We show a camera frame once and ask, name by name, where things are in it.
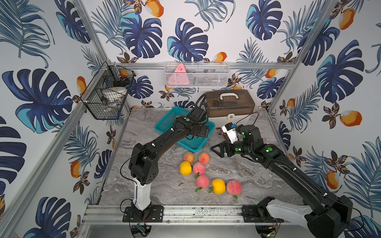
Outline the teal plastic basket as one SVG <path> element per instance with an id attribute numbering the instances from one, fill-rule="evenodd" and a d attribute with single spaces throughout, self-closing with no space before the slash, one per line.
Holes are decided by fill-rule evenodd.
<path id="1" fill-rule="evenodd" d="M 184 108 L 174 107 L 162 119 L 159 120 L 159 122 L 155 125 L 154 129 L 157 132 L 163 134 L 165 131 L 171 128 L 171 126 L 173 125 L 174 119 L 177 116 L 185 116 L 189 112 L 190 111 Z M 206 125 L 209 126 L 209 133 L 207 138 L 196 137 L 196 136 L 192 140 L 188 140 L 187 138 L 184 138 L 180 140 L 178 144 L 191 152 L 200 151 L 204 147 L 208 139 L 211 137 L 215 129 L 215 124 L 211 121 L 208 121 Z"/>

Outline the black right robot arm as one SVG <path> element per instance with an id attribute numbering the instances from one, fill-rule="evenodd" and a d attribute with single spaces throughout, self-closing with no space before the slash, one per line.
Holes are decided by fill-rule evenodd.
<path id="1" fill-rule="evenodd" d="M 288 221 L 308 229 L 316 238 L 337 238 L 348 227 L 353 206 L 350 199 L 338 197 L 313 181 L 281 149 L 264 143 L 257 127 L 228 123 L 222 131 L 228 139 L 216 146 L 219 150 L 211 147 L 214 153 L 221 158 L 240 155 L 261 164 L 283 179 L 305 203 L 294 205 L 268 196 L 257 205 L 243 207 L 246 222 Z"/>

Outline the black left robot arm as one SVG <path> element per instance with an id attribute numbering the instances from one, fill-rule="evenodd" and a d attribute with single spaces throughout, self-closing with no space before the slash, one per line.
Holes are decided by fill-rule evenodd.
<path id="1" fill-rule="evenodd" d="M 207 138 L 209 126 L 206 110 L 195 106 L 184 116 L 174 117 L 168 130 L 145 145 L 136 144 L 130 158 L 129 169 L 135 182 L 134 206 L 148 211 L 151 205 L 151 183 L 158 176 L 158 161 L 178 141 L 188 137 Z"/>

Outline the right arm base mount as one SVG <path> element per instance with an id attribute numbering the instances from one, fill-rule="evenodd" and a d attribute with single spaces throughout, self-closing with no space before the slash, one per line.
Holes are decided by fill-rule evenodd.
<path id="1" fill-rule="evenodd" d="M 245 223 L 283 223 L 283 219 L 273 218 L 265 207 L 243 205 L 241 213 Z"/>

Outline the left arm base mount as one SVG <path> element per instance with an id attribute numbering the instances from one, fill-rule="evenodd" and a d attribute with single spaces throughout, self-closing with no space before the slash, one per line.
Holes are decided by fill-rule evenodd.
<path id="1" fill-rule="evenodd" d="M 139 210 L 136 206 L 126 207 L 123 215 L 124 223 L 162 223 L 164 207 L 161 205 L 149 205 L 144 210 Z"/>

